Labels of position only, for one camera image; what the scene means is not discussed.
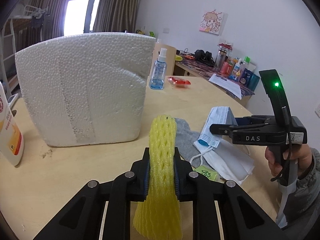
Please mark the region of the white face mask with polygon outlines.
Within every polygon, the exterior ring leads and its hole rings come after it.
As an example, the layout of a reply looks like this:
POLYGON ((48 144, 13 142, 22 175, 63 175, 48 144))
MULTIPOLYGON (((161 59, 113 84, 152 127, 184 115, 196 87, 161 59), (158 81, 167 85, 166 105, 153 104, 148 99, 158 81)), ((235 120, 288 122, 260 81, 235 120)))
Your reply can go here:
POLYGON ((198 141, 193 145, 199 153, 189 162, 193 164, 195 159, 199 159, 199 166, 211 168, 225 180, 233 180, 241 185, 254 170, 254 160, 227 140, 222 139, 217 148, 203 146, 198 141))

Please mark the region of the yellow foam fruit net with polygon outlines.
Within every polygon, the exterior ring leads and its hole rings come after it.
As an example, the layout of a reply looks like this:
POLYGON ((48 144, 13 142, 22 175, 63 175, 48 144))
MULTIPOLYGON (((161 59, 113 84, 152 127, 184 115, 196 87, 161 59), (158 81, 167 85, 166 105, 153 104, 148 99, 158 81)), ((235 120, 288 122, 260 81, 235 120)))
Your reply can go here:
POLYGON ((134 228, 147 239, 183 237, 174 182, 176 131, 176 121, 169 115, 159 115, 152 121, 148 195, 144 202, 137 204, 133 218, 134 228))

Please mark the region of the grey sock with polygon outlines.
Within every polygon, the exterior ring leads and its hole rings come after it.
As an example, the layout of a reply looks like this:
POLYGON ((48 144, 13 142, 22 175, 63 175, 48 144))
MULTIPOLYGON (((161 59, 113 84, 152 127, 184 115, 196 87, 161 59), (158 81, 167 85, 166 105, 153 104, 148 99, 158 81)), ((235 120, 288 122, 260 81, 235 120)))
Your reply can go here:
POLYGON ((193 145, 200 133, 192 131, 184 119, 175 118, 175 121, 177 125, 175 146, 178 148, 182 158, 190 161, 193 156, 200 154, 198 149, 193 145))

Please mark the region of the white paper sheet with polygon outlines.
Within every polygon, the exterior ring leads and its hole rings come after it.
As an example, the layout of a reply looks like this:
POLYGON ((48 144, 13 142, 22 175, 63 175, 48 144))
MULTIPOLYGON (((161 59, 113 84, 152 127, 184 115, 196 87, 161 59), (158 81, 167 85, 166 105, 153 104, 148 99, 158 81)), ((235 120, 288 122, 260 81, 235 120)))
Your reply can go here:
POLYGON ((215 85, 218 85, 219 87, 231 92, 237 98, 242 99, 241 89, 237 83, 234 83, 233 81, 231 81, 225 77, 221 77, 217 74, 213 74, 209 78, 209 82, 211 82, 215 85))

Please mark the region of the red snack packet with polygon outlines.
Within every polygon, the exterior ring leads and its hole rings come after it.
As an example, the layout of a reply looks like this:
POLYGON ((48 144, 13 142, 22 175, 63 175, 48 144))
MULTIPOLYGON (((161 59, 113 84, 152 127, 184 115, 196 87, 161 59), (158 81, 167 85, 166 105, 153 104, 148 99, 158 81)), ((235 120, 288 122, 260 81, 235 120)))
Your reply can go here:
POLYGON ((168 81, 175 87, 189 87, 191 85, 191 82, 189 80, 185 80, 183 78, 179 78, 176 76, 170 76, 168 77, 168 81))

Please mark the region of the black headphones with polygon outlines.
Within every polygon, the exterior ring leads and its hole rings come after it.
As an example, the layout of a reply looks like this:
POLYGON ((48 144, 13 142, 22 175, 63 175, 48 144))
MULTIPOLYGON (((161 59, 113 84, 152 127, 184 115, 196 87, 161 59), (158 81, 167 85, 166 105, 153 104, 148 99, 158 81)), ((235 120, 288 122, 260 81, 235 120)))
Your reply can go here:
POLYGON ((196 50, 194 53, 195 60, 200 61, 210 67, 214 67, 214 60, 211 52, 204 52, 203 50, 196 50))

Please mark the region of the clear thermos bottle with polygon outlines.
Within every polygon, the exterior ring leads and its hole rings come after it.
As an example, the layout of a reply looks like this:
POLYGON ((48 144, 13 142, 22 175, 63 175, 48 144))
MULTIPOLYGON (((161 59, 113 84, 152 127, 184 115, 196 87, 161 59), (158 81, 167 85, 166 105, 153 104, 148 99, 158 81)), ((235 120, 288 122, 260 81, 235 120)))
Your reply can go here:
POLYGON ((221 43, 219 44, 219 50, 217 56, 215 58, 214 69, 219 72, 222 68, 227 57, 229 57, 230 53, 232 52, 233 48, 232 45, 229 43, 221 43))

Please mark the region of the blue spray bottle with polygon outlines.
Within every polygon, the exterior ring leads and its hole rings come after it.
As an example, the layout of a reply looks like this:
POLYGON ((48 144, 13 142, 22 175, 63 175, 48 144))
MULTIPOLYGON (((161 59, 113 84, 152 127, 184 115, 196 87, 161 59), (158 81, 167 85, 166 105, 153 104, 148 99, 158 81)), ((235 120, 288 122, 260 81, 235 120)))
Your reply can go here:
POLYGON ((162 90, 164 88, 164 80, 165 74, 167 70, 167 63, 166 63, 166 55, 167 49, 161 48, 159 56, 157 60, 153 64, 149 87, 155 90, 162 90))

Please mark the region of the white styrofoam box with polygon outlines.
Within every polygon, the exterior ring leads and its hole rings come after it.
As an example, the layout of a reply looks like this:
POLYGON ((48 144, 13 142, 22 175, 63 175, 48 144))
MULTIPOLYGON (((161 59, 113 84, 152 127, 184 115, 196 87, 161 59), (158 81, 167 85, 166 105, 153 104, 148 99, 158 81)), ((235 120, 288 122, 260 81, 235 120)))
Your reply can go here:
POLYGON ((140 133, 153 37, 88 33, 15 54, 29 115, 49 146, 112 144, 140 133))

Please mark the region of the white lotion pump bottle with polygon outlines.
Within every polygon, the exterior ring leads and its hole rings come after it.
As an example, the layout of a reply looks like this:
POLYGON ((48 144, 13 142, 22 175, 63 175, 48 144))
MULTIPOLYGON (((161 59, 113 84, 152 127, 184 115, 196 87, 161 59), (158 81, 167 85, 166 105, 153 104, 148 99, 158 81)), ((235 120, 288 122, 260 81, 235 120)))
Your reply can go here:
POLYGON ((2 85, 0 103, 1 154, 3 154, 13 166, 17 166, 20 163, 23 155, 24 138, 15 122, 2 85))

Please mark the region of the white remote control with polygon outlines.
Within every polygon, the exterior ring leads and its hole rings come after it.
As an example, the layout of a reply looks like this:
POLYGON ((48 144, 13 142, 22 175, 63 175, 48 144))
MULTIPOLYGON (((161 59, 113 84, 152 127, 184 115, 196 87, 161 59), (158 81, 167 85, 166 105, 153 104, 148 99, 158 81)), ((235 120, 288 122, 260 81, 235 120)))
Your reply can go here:
POLYGON ((19 97, 20 97, 19 94, 16 93, 8 98, 8 105, 9 105, 10 109, 12 109, 14 107, 14 104, 19 99, 19 97))

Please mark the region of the brown curtain right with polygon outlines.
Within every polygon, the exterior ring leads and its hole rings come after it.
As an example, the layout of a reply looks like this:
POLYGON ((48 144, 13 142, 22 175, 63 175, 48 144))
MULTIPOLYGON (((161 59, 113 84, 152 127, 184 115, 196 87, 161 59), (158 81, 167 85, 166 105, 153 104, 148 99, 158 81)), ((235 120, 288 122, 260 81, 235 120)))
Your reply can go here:
POLYGON ((139 0, 100 0, 93 32, 135 31, 139 0))

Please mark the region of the brown curtain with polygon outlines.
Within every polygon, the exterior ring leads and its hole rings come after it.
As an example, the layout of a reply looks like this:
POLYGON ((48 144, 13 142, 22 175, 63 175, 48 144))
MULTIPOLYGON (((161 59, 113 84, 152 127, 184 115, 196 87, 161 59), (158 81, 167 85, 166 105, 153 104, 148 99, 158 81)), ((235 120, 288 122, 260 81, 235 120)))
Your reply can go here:
POLYGON ((139 0, 100 0, 93 32, 135 31, 139 0))
POLYGON ((29 0, 29 5, 45 9, 46 12, 39 20, 33 20, 26 28, 16 31, 18 48, 63 36, 67 3, 68 0, 29 0))

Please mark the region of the metal bunk bed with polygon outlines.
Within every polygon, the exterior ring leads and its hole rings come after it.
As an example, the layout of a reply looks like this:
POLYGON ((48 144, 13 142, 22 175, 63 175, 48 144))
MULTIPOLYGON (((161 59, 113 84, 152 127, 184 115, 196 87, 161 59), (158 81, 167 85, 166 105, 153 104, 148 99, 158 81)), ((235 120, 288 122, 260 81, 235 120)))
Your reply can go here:
POLYGON ((48 7, 38 8, 26 5, 22 15, 10 16, 1 29, 1 82, 7 97, 19 85, 17 74, 8 76, 11 66, 15 65, 15 54, 20 49, 16 47, 16 37, 29 27, 37 29, 39 41, 43 41, 43 24, 48 15, 48 7))

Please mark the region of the brown curtain left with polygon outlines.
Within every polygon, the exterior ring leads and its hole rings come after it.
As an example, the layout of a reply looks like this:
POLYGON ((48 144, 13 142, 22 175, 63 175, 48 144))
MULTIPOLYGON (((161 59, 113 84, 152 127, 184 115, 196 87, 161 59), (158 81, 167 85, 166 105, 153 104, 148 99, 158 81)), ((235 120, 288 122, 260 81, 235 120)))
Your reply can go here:
POLYGON ((45 9, 46 12, 39 20, 33 20, 26 28, 16 31, 18 48, 63 36, 67 3, 68 0, 29 0, 29 5, 45 9))

